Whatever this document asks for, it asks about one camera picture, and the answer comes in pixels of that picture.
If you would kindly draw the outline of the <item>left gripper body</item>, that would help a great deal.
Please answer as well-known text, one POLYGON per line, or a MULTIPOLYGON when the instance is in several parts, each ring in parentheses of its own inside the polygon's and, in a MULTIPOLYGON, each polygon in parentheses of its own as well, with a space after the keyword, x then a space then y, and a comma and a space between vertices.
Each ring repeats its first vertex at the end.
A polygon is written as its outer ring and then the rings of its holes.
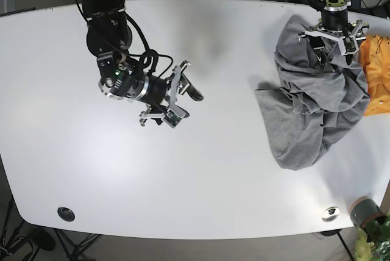
MULTIPOLYGON (((321 11, 322 19, 319 23, 321 29, 318 40, 326 38, 336 41, 340 51, 354 51, 354 41, 349 36, 347 0, 325 0, 325 7, 321 11)), ((319 41, 318 47, 324 47, 319 41)))

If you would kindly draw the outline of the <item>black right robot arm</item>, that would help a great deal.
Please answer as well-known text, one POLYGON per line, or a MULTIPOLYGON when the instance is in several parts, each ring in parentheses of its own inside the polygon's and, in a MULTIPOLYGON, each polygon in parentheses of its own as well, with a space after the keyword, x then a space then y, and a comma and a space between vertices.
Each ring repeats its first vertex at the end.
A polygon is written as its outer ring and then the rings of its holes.
POLYGON ((188 118, 189 113, 177 105, 177 96, 188 94, 197 102, 204 98, 185 75, 190 63, 169 64, 168 77, 155 76, 162 55, 149 46, 139 25, 126 13, 125 0, 75 2, 88 27, 87 48, 97 60, 101 92, 112 99, 146 104, 141 126, 154 120, 175 128, 188 118))

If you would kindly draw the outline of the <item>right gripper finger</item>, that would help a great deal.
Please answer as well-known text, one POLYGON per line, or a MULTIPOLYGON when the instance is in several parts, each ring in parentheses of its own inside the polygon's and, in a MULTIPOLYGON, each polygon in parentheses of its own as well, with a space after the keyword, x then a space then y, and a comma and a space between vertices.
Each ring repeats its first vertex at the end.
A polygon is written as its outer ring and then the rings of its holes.
POLYGON ((147 120, 154 120, 159 126, 166 123, 171 128, 175 128, 181 120, 190 116, 189 112, 178 106, 172 105, 151 105, 147 104, 147 109, 140 113, 140 125, 145 126, 147 120))
POLYGON ((176 96, 185 93, 196 102, 204 99, 202 93, 190 82, 184 71, 191 65, 187 60, 179 66, 175 66, 171 75, 168 77, 168 106, 176 105, 176 96))

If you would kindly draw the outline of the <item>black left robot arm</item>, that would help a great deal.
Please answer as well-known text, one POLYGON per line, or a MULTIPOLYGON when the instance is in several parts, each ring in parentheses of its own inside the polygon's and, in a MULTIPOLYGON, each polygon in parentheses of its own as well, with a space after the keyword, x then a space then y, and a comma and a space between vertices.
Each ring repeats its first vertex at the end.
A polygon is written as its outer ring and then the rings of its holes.
POLYGON ((309 41, 321 64, 327 59, 325 41, 332 41, 350 65, 359 51, 359 42, 365 39, 363 30, 369 28, 368 23, 362 20, 349 22, 348 7, 351 6, 351 0, 307 0, 307 3, 321 13, 321 19, 317 25, 299 34, 298 39, 305 38, 309 41))

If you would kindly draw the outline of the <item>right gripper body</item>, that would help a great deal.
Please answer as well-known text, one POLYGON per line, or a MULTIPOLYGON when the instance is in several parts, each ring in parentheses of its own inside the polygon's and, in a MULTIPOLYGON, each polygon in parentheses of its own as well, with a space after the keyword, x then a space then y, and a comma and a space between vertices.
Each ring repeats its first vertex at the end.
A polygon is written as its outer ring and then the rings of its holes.
POLYGON ((167 96, 167 82, 154 75, 147 75, 138 68, 100 66, 99 88, 112 99, 129 99, 151 106, 157 112, 167 112, 162 104, 167 96))

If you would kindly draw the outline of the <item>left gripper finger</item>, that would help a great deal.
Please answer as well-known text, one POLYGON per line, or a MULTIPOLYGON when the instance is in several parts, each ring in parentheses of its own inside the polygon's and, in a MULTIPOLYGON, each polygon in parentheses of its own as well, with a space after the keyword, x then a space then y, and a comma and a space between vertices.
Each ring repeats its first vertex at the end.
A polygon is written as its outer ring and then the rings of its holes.
POLYGON ((346 63, 351 63, 355 54, 359 51, 360 44, 366 39, 364 30, 369 28, 369 23, 357 20, 356 23, 348 23, 346 29, 338 41, 340 54, 346 58, 346 63))
POLYGON ((299 41, 302 39, 308 40, 317 60, 322 66, 327 63, 328 52, 332 45, 329 43, 329 33, 330 31, 327 29, 308 29, 298 35, 299 41))

